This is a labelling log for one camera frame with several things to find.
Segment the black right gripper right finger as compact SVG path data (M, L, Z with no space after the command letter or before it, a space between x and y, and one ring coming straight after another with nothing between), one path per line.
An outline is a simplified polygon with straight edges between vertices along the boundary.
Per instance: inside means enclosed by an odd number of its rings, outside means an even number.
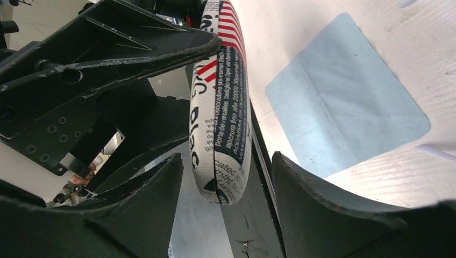
M361 197L280 152L271 177L288 257L455 257L455 201L405 208Z

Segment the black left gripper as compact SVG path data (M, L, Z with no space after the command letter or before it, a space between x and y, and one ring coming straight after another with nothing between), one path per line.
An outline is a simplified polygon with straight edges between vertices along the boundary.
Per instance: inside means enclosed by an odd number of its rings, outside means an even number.
M147 80L218 52L214 33L126 1L100 1L1 63L1 178L81 177L116 132L124 140L87 188L101 193L188 140L190 102Z

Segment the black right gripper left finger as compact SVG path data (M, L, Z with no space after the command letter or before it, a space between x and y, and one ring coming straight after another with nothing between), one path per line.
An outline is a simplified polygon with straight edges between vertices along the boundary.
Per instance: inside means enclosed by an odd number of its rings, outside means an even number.
M1 257L167 257L183 175L179 153L77 206L1 197Z

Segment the flag print glasses case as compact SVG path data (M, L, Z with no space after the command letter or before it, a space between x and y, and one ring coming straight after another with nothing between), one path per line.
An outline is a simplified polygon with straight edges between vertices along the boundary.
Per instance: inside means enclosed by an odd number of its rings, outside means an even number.
M218 35L221 48L193 68L191 166L204 199L233 205L246 189L252 151L243 33L230 1L207 1L200 28Z

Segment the light blue cleaning cloth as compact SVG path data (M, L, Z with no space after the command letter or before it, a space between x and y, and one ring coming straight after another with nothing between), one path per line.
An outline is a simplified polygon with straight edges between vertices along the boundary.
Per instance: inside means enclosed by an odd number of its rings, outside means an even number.
M322 178L416 141L431 128L347 13L265 91L301 167Z

